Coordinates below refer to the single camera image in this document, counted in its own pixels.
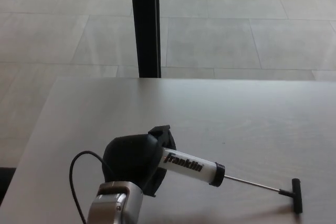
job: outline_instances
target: tile floor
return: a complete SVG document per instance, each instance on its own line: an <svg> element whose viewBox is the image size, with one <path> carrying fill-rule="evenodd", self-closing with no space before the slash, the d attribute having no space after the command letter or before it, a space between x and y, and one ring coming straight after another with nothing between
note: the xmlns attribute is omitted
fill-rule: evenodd
<svg viewBox="0 0 336 224"><path fill-rule="evenodd" d="M160 0L162 76L336 81L336 0ZM57 76L137 77L131 0L0 0L0 166Z"/></svg>

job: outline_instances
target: black metal frame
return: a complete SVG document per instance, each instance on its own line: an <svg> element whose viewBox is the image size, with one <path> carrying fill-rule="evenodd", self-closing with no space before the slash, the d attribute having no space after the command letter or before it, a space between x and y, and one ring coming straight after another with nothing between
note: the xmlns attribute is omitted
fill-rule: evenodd
<svg viewBox="0 0 336 224"><path fill-rule="evenodd" d="M161 77L160 0L132 0L139 77Z"/></svg>

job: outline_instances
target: franklin logo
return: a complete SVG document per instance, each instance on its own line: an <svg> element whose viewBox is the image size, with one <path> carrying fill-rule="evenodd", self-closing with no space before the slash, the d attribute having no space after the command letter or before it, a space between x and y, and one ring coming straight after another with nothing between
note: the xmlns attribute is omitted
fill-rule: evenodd
<svg viewBox="0 0 336 224"><path fill-rule="evenodd" d="M203 168L202 165L199 165L198 162L195 162L195 161L190 161L189 159L187 160L184 160L182 158L178 158L178 157L175 157L175 154L174 153L168 153L167 157L165 158L165 160L163 161L164 163L173 163L173 164L176 164L176 165L180 165L182 167L185 167L185 168L188 168L188 169L191 169L191 170L195 170L197 172L200 172Z"/></svg>

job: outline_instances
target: black pole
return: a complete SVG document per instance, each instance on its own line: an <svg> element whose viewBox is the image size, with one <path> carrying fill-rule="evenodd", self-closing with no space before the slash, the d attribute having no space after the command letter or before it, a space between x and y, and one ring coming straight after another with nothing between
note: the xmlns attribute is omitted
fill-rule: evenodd
<svg viewBox="0 0 336 224"><path fill-rule="evenodd" d="M159 0L132 0L139 77L161 77Z"/></svg>

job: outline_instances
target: white pump barrel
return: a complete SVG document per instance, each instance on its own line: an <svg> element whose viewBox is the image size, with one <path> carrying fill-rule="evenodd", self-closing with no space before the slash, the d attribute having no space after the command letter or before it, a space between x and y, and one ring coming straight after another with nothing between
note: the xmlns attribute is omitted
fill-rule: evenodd
<svg viewBox="0 0 336 224"><path fill-rule="evenodd" d="M225 167L221 164L168 148L163 148L159 167L208 182L216 187L221 185L225 175Z"/></svg>

